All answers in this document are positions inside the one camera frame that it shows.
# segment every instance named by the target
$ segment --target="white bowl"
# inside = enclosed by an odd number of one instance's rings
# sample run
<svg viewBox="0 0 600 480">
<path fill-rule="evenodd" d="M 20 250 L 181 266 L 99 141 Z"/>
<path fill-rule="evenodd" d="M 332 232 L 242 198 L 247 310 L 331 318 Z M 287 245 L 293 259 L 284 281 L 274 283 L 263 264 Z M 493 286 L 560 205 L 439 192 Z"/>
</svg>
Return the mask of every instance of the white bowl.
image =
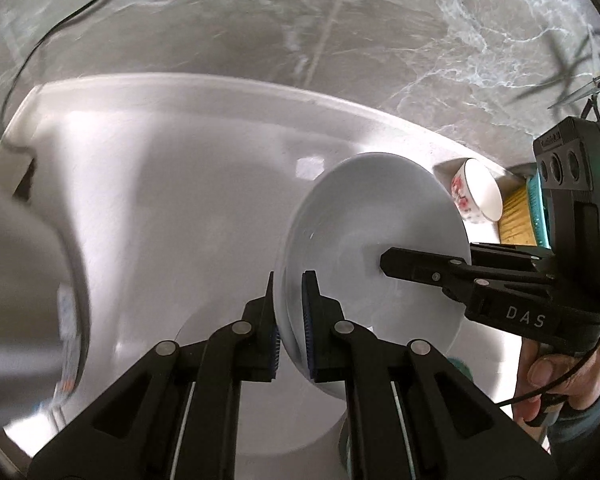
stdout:
<svg viewBox="0 0 600 480">
<path fill-rule="evenodd" d="M 470 261 L 462 219 L 448 192 L 415 162 L 365 153 L 320 177 L 292 220 L 274 273 L 274 307 L 282 342 L 298 369 L 306 365 L 300 283 L 315 270 L 324 296 L 347 319 L 382 339 L 423 338 L 439 351 L 453 343 L 464 306 L 439 288 L 386 277 L 380 256 L 392 246 Z M 341 383 L 319 384 L 344 399 Z"/>
<path fill-rule="evenodd" d="M 502 195 L 491 173 L 469 158 L 451 181 L 451 196 L 462 218 L 473 223 L 497 222 L 502 216 Z"/>
</svg>

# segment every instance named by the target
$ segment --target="marble wall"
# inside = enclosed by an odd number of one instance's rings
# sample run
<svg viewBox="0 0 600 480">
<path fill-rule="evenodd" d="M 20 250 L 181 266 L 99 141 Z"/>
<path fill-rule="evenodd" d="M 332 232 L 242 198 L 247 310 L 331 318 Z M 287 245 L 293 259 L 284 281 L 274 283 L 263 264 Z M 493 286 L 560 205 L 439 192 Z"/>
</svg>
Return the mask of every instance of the marble wall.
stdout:
<svg viewBox="0 0 600 480">
<path fill-rule="evenodd" d="M 88 0 L 0 0 L 0 102 L 44 32 Z M 547 108 L 600 72 L 588 0 L 111 0 L 53 37 L 33 84 L 115 72 L 254 78 L 379 108 L 504 166 L 584 105 Z"/>
</svg>

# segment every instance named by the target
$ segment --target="fingernail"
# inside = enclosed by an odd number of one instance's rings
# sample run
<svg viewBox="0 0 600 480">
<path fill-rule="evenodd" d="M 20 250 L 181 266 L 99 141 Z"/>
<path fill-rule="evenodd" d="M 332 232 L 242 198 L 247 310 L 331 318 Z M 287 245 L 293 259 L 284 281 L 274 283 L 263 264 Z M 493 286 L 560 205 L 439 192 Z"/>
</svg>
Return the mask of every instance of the fingernail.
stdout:
<svg viewBox="0 0 600 480">
<path fill-rule="evenodd" d="M 533 386 L 541 387 L 547 385 L 551 381 L 551 377 L 554 373 L 554 365 L 551 361 L 544 359 L 538 361 L 531 368 L 531 374 L 529 376 L 529 382 Z"/>
</svg>

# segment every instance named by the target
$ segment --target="sleeve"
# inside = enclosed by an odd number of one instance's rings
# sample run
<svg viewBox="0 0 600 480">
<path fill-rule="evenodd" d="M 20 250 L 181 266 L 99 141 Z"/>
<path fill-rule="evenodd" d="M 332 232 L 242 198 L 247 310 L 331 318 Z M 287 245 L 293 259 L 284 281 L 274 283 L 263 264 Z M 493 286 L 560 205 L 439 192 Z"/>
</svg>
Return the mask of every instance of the sleeve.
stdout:
<svg viewBox="0 0 600 480">
<path fill-rule="evenodd" d="M 600 397 L 586 410 L 574 410 L 566 404 L 560 411 L 560 417 L 549 428 L 548 437 L 551 454 L 564 471 L 570 466 L 571 458 L 587 445 L 588 437 L 600 424 Z"/>
</svg>

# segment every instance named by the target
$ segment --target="human hand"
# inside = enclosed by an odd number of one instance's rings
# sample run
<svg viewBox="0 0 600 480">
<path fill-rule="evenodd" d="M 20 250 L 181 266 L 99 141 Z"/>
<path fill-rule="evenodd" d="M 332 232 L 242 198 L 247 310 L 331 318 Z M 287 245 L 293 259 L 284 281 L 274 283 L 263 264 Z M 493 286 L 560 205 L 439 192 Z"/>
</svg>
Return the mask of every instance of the human hand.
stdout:
<svg viewBox="0 0 600 480">
<path fill-rule="evenodd" d="M 561 354 L 547 354 L 537 359 L 539 348 L 536 341 L 522 340 L 516 397 L 556 380 L 579 361 L 575 357 Z M 574 410 L 586 410 L 596 402 L 600 396 L 600 348 L 580 370 L 550 390 L 550 393 L 567 395 L 568 403 Z M 533 420 L 540 411 L 540 396 L 523 400 L 512 408 L 516 422 Z"/>
</svg>

